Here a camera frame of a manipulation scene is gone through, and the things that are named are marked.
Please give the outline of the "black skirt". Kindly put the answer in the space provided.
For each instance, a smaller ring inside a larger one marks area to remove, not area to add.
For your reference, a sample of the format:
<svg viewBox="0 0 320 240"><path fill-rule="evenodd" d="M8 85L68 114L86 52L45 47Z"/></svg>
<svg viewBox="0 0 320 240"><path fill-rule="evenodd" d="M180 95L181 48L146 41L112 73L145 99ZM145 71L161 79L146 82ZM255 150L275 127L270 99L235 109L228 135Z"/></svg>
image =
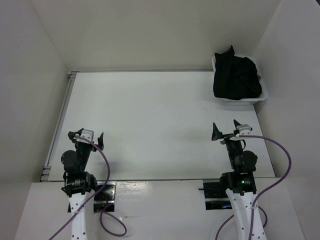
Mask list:
<svg viewBox="0 0 320 240"><path fill-rule="evenodd" d="M248 57L235 55L234 48L215 53L213 94L216 98L239 101L255 99L263 93L258 70Z"/></svg>

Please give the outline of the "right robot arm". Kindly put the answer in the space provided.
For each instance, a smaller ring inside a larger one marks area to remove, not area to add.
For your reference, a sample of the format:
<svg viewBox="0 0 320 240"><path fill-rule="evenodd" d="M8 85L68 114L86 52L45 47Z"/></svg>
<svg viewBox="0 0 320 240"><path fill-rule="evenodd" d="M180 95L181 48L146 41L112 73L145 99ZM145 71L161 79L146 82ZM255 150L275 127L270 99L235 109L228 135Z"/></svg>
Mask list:
<svg viewBox="0 0 320 240"><path fill-rule="evenodd" d="M219 179L219 192L228 197L237 227L239 240L266 240L264 223L261 220L260 208L255 202L257 188L254 179L258 156L245 150L246 141L241 139L251 133L247 124L233 121L235 130L222 133L215 123L212 124L212 141L220 140L226 146L231 172L225 172Z"/></svg>

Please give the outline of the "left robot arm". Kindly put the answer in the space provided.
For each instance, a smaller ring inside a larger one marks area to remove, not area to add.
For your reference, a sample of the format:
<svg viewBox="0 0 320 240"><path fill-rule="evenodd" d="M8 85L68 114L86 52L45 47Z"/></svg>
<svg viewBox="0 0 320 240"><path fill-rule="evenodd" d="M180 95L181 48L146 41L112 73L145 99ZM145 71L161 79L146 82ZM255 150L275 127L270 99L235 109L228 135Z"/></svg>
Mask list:
<svg viewBox="0 0 320 240"><path fill-rule="evenodd" d="M94 141L94 131L82 128L70 131L68 137L75 149L65 151L60 160L64 168L64 187L61 190L68 196L72 216L71 238L92 240L95 236L94 199L98 197L100 188L94 175L86 171L86 166L91 152L97 151L90 144Z"/></svg>

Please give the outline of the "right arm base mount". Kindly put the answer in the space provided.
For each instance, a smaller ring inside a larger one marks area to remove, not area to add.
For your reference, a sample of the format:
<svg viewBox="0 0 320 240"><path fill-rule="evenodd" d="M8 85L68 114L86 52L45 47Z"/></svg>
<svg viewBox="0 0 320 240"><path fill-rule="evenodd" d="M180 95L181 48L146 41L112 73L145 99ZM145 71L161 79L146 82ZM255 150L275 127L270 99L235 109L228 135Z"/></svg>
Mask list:
<svg viewBox="0 0 320 240"><path fill-rule="evenodd" d="M198 189L204 194L205 209L210 210L230 210L231 202L217 180L204 180L202 187Z"/></svg>

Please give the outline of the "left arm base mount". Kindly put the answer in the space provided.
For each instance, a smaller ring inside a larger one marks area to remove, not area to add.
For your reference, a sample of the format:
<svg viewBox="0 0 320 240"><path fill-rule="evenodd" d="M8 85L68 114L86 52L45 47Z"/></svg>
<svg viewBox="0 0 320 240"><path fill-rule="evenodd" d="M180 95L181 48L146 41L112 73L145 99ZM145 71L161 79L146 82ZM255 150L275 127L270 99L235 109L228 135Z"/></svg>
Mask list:
<svg viewBox="0 0 320 240"><path fill-rule="evenodd" d="M74 181L74 185L65 185L61 188L61 190L67 195L68 198L75 197L76 194L80 194L80 196L84 196L83 202L88 198L86 194L89 196L102 188L102 184L98 184L96 182L88 182L84 180L78 180L78 182ZM114 211L114 201L115 201L115 193L116 193L116 184L111 183L107 184L102 190L94 196L93 198L93 211L102 211L104 208L105 212L113 212Z"/></svg>

